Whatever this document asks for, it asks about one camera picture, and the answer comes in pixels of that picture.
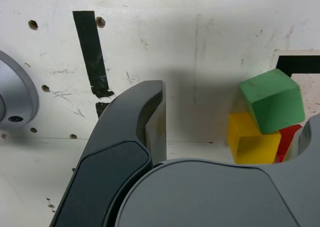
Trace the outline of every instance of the white wooden board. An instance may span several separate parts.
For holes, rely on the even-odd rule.
[[[46,198],[58,206],[98,120],[96,102],[144,80],[166,82],[169,159],[232,162],[225,138],[229,112],[242,107],[233,105],[239,83],[273,69],[280,52],[318,55],[319,9],[319,0],[0,0],[0,50],[24,67],[40,100],[32,122],[1,132],[1,224],[49,225]],[[106,21],[98,32],[111,98],[91,92],[72,11]],[[292,78],[306,116],[319,113],[319,77]]]

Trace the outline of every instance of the red block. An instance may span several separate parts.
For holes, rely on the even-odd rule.
[[[297,132],[297,130],[299,130],[301,127],[302,126],[300,124],[295,124],[279,130],[281,133],[281,140],[278,147],[278,151],[276,152],[279,163],[284,161],[284,158],[292,142],[292,139],[294,138],[294,135]]]

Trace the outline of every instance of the scratch mark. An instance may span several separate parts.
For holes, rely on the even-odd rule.
[[[140,43],[142,43],[143,48],[144,48],[145,50],[148,50],[148,48],[147,48],[148,43],[147,43],[147,42],[145,42],[143,39],[140,39]]]
[[[295,26],[292,25],[288,31],[288,33],[285,36],[285,50],[288,50],[290,47],[290,38],[292,33],[294,32]]]
[[[80,109],[78,109],[78,113],[79,113],[83,118],[85,118],[85,116],[81,113]]]
[[[306,18],[306,19],[303,21],[302,26],[304,26],[308,21],[309,21],[309,19]]]
[[[130,85],[132,85],[133,82],[132,82],[132,80],[131,80],[131,78],[130,78],[130,76],[129,76],[128,71],[126,71],[126,76],[128,77],[128,81],[129,81]]]
[[[66,98],[66,97],[64,97],[64,96],[70,96],[70,95],[72,95],[72,93],[65,93],[66,91],[56,91],[56,92],[52,92],[54,95],[55,95],[55,97],[54,98],[56,98],[56,97],[61,97],[61,98],[63,98],[63,99],[65,99],[65,100],[67,100],[67,101],[70,101],[70,99],[68,99],[68,98]]]
[[[52,71],[50,72],[50,74],[73,74],[74,71],[69,71],[67,69],[63,69],[63,70],[57,70],[57,71]]]
[[[275,37],[276,37],[278,34],[279,34],[279,30],[276,28],[275,30],[273,30],[272,35],[271,35],[271,37],[270,37],[270,39],[269,39],[269,42],[272,43],[272,42],[274,41]]]
[[[194,40],[194,63],[193,63],[193,102],[197,104],[197,84],[196,84],[196,68],[198,57],[198,34],[199,34],[199,17],[201,14],[197,14],[195,18],[195,40]]]

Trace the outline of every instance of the green cube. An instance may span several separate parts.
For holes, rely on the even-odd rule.
[[[305,120],[299,85],[279,69],[242,82],[240,89],[262,134]]]

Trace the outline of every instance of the black tape strip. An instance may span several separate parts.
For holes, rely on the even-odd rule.
[[[109,90],[104,58],[94,11],[73,11],[73,19],[79,36],[91,91],[99,99],[113,96]]]
[[[292,74],[320,74],[320,56],[280,55],[276,68],[289,77]]]
[[[96,109],[96,113],[98,114],[98,118],[100,118],[101,114],[109,104],[110,103],[101,103],[101,102],[98,102],[95,104],[95,109]]]

